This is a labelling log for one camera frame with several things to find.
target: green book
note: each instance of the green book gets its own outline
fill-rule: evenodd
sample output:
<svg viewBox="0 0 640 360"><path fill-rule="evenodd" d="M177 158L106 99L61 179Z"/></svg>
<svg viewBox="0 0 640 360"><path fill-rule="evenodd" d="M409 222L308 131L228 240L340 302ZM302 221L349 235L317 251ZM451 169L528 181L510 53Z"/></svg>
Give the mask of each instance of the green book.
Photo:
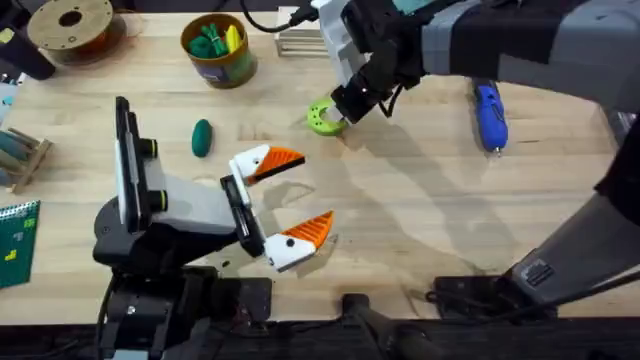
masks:
<svg viewBox="0 0 640 360"><path fill-rule="evenodd" d="M40 201L0 209L0 288L31 277Z"/></svg>

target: gray robot arm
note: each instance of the gray robot arm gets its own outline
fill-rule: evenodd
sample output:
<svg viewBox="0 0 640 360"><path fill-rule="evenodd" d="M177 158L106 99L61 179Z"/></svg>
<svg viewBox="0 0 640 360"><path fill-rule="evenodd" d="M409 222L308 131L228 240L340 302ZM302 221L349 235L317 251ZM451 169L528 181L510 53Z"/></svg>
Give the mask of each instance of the gray robot arm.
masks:
<svg viewBox="0 0 640 360"><path fill-rule="evenodd" d="M410 14L396 3L402 2L351 0L343 5L339 20L347 36L339 42L327 39L331 33L323 27L342 82L332 93L339 110L330 112L336 114L332 120L355 124L388 99L394 87L410 89L429 74L548 89L622 112L640 108L635 99L640 90L639 2L527 0L519 6L504 0L435 0ZM331 23L335 29L335 21L320 15L321 26ZM336 43L353 43L360 54L335 51ZM362 53L371 54L364 65ZM345 69L345 63L354 65Z"/></svg>
<svg viewBox="0 0 640 360"><path fill-rule="evenodd" d="M341 20L350 38L343 41L371 55L333 91L331 120L355 124L394 88L410 89L429 74L488 78L618 111L640 110L640 2L435 0L411 13L396 3L351 0L344 6ZM509 290L489 291L499 303L510 298L505 310L575 300L575 294L640 264L640 169L633 161L638 152L640 124L593 197L500 277ZM440 283L470 281L445 280Z"/></svg>

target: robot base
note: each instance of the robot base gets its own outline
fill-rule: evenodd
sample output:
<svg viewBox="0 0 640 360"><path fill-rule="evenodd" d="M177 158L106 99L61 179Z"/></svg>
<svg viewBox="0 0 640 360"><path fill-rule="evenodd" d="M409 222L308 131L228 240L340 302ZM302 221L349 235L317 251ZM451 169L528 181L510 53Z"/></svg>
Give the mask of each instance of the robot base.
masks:
<svg viewBox="0 0 640 360"><path fill-rule="evenodd" d="M440 276L427 301L442 319L484 320L536 305L504 276ZM518 317L517 323L558 317L556 308Z"/></svg>

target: pen holder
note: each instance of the pen holder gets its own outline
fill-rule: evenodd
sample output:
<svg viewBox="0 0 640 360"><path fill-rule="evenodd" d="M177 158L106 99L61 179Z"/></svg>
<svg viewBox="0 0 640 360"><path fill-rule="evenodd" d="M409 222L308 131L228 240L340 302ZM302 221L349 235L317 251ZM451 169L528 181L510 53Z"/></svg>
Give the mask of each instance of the pen holder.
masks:
<svg viewBox="0 0 640 360"><path fill-rule="evenodd" d="M201 35L202 26L216 24L220 33L224 33L230 25L234 25L240 33L240 47L232 53L215 59L199 58L189 51L189 42ZM213 87L229 89L247 82L255 74L257 62L249 50L249 37L244 25L237 18L227 14L207 14L189 23L180 37L182 49L187 53L198 74Z"/></svg>

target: wooden stand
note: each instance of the wooden stand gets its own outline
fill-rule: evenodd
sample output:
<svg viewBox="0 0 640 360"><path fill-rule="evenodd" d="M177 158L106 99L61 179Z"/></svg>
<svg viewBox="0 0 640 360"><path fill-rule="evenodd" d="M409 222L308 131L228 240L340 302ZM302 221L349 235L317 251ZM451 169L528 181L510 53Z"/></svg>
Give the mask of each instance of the wooden stand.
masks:
<svg viewBox="0 0 640 360"><path fill-rule="evenodd" d="M51 145L49 140L38 141L14 128L0 132L0 175L7 191L17 194L24 189Z"/></svg>

